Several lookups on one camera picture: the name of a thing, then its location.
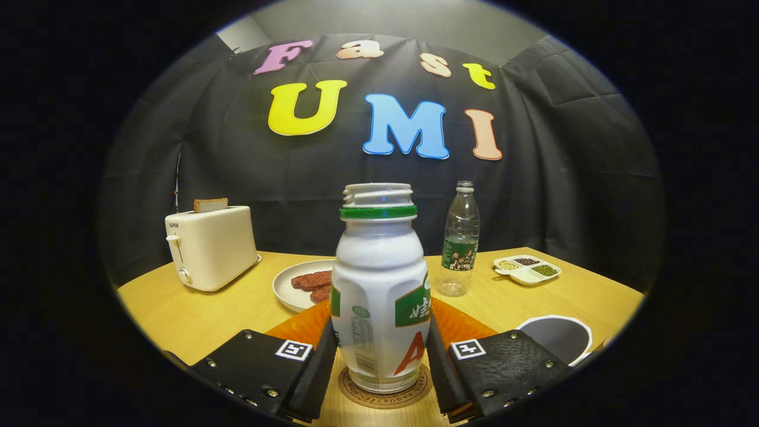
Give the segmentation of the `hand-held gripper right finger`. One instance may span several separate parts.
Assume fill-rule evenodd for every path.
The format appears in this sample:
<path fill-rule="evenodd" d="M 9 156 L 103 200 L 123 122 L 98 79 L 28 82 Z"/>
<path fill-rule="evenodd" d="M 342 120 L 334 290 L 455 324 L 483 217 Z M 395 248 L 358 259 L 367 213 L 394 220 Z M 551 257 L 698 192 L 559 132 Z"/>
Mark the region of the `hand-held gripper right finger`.
<path fill-rule="evenodd" d="M 439 298 L 432 302 L 426 354 L 440 413 L 450 424 L 531 400 L 571 371 L 528 333 L 496 332 Z"/>

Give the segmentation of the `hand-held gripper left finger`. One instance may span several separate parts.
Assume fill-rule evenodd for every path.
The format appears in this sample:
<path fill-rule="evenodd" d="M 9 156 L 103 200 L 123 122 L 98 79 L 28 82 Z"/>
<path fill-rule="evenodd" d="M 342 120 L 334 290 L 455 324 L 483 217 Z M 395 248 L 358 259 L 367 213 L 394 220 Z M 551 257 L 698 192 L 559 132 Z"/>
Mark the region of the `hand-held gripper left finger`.
<path fill-rule="evenodd" d="M 310 423 L 321 416 L 337 349 L 325 300 L 267 333 L 241 330 L 190 371 L 250 406 Z"/>

